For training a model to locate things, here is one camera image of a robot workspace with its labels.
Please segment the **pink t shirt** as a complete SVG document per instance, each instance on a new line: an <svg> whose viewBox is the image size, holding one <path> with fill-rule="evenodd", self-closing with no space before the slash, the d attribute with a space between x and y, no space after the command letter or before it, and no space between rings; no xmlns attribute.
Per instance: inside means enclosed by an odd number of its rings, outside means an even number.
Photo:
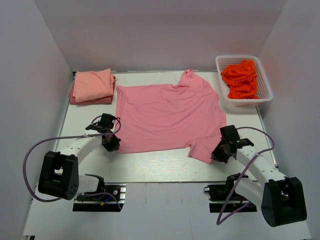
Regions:
<svg viewBox="0 0 320 240"><path fill-rule="evenodd" d="M116 91L120 153L189 148L190 157L212 163L227 117L206 80L188 69L176 85L119 85Z"/></svg>

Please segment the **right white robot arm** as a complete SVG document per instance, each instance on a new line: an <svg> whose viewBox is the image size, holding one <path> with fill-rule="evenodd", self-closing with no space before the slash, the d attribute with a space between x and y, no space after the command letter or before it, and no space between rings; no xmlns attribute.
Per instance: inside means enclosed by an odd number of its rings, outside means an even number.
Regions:
<svg viewBox="0 0 320 240"><path fill-rule="evenodd" d="M219 214L216 224L238 212L261 210L271 227L302 222L307 219L303 185L297 177L288 177L262 157L248 138L241 138L238 128L220 128L221 139L211 153L216 162L230 158L244 166L240 173L229 175L223 184L207 185L210 212Z"/></svg>

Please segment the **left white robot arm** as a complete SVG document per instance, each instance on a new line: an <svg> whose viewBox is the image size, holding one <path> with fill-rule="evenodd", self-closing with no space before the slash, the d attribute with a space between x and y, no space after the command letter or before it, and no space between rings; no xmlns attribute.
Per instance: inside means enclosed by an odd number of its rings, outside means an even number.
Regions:
<svg viewBox="0 0 320 240"><path fill-rule="evenodd" d="M102 192L103 178L94 174L79 175L79 164L98 147L104 147L108 152L117 151L121 139L116 133L120 128L119 117L104 113L71 144L59 151L47 152L42 163L38 191L65 200L72 200L79 194Z"/></svg>

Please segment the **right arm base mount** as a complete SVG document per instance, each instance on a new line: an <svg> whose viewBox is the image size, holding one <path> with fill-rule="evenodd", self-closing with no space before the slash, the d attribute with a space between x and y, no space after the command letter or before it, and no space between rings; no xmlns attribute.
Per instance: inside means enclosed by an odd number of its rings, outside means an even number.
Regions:
<svg viewBox="0 0 320 240"><path fill-rule="evenodd" d="M223 184L210 184L203 188L203 192L209 195L209 211L210 213L219 213L224 201L229 195L230 190L234 186L234 182L239 178L240 173L233 174L227 177ZM234 210L244 206L249 201L242 195L234 192L225 209L224 213L231 213Z"/></svg>

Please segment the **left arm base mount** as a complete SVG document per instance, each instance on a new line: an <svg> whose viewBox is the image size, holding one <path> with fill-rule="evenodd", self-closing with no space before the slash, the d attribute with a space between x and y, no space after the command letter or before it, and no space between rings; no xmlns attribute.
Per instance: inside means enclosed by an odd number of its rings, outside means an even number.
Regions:
<svg viewBox="0 0 320 240"><path fill-rule="evenodd" d="M105 183L98 193L104 194L87 196L79 194L73 202L73 212L88 213L119 213L125 204L126 184L125 183Z"/></svg>

